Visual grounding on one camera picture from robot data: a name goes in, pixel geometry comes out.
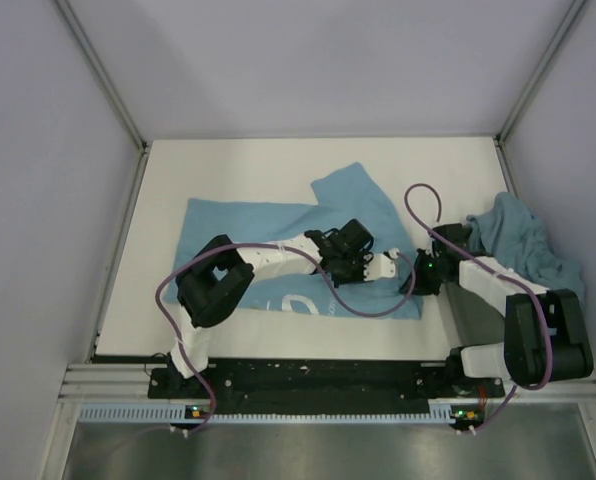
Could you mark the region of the light blue printed t-shirt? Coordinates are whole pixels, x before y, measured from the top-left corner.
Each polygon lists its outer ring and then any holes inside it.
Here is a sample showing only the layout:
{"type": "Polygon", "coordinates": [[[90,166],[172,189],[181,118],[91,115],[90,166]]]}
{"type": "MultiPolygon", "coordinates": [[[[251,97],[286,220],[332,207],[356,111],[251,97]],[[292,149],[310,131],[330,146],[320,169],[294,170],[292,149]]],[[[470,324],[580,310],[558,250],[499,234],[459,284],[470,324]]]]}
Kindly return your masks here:
{"type": "Polygon", "coordinates": [[[409,275],[408,262],[416,258],[414,244],[396,208],[359,163],[338,169],[311,184],[316,204],[218,202],[191,198],[187,203],[173,266],[188,262],[215,236],[226,234],[235,242],[286,240],[307,230],[341,228],[357,219],[374,237],[373,252],[399,249],[407,260],[398,263],[395,279],[342,285],[337,301],[318,273],[290,275],[252,285],[240,302],[245,309],[285,311],[347,317],[352,309],[364,313],[395,308],[393,318],[418,320],[422,300],[414,297],[397,306],[399,289],[409,275]]]}

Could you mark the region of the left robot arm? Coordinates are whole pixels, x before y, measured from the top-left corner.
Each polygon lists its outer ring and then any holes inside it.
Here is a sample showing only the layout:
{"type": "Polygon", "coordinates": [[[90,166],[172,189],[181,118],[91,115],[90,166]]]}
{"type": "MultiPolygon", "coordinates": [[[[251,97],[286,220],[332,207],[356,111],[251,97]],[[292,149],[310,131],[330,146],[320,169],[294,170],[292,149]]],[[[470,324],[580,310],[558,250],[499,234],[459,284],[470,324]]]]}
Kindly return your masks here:
{"type": "Polygon", "coordinates": [[[308,230],[293,238],[238,247],[226,234],[211,239],[174,278],[180,338],[171,351],[170,384],[183,396],[204,387],[211,329],[227,320],[255,283],[324,271],[334,287],[374,281],[394,272],[372,252],[374,239],[356,219],[340,229],[308,230]]]}

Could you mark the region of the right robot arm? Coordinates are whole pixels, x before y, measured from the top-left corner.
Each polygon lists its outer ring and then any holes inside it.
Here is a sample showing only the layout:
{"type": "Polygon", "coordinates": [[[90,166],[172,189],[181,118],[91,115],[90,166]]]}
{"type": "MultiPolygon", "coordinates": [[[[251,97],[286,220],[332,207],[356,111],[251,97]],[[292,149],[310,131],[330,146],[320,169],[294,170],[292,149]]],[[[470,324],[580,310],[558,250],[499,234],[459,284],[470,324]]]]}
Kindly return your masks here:
{"type": "Polygon", "coordinates": [[[428,250],[419,249],[403,294],[437,296],[445,284],[479,297],[502,320],[502,339],[454,348],[444,380],[465,396],[482,379],[511,380],[522,388],[587,378],[594,360],[582,307],[569,289],[551,289],[503,267],[491,254],[469,247],[471,227],[432,229],[428,250]]]}

